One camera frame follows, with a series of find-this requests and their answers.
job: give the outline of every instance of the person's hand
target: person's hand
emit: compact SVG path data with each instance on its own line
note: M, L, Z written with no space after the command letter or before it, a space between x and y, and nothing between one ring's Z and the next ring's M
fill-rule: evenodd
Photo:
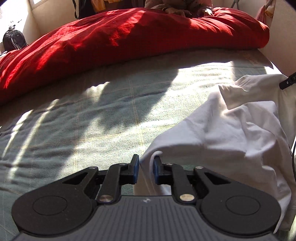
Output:
M173 7L169 7L165 10L166 13L173 13L173 14L176 14L176 15L180 15L180 16L183 16L183 17L191 17L192 14L188 11L188 10L180 10L180 9L176 9L176 8L173 8Z
M205 8L205 9L199 9L197 11L197 15L199 17L204 17L204 16L214 16L214 13L211 9Z

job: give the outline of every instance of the bed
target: bed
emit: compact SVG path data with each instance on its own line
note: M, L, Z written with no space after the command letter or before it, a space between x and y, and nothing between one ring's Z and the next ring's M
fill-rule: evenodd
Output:
M259 50L180 50L95 67L0 106L0 240L18 234L10 210L20 195L89 166L129 162L214 85L278 73Z

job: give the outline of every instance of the black cable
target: black cable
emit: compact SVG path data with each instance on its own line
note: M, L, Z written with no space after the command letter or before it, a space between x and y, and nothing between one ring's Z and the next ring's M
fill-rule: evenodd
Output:
M296 143L294 144L294 148L293 148L293 152L292 152L292 168L293 168L294 179L296 182L296 171L295 171L295 162L294 162L295 148L296 148Z

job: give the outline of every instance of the gray gripper base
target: gray gripper base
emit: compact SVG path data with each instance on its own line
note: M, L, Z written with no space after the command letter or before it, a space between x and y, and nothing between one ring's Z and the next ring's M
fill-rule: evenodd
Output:
M195 207L177 204L171 196L122 196L100 206L83 227L59 237L21 233L14 241L240 241L207 225ZM249 241L276 241L268 234Z

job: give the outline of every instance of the red comforter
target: red comforter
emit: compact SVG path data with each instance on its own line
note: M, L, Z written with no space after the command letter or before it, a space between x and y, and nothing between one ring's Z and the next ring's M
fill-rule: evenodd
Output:
M248 14L216 8L189 19L135 8L66 24L0 60L0 104L55 80L94 67L189 48L264 47L269 29Z

